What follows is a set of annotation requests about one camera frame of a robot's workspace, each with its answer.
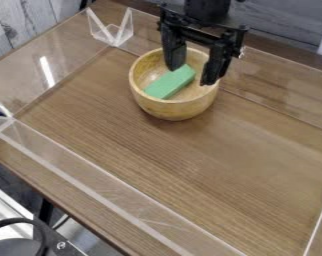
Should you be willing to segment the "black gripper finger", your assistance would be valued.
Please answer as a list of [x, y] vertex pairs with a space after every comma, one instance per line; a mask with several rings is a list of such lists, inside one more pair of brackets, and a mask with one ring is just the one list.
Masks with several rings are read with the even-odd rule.
[[217, 42], [209, 48], [209, 58], [203, 68], [200, 85], [213, 85], [225, 75], [232, 58], [232, 47], [227, 42]]
[[175, 71], [184, 65], [187, 57], [187, 44], [180, 35], [180, 31], [163, 25], [161, 43], [167, 67], [171, 71]]

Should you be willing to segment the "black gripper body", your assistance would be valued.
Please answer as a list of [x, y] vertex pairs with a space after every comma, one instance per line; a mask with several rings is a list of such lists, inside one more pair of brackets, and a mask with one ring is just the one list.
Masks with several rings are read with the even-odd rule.
[[160, 4], [158, 32], [167, 25], [180, 31], [185, 40], [204, 47], [227, 42], [239, 55], [248, 27], [229, 17], [232, 0], [183, 0]]

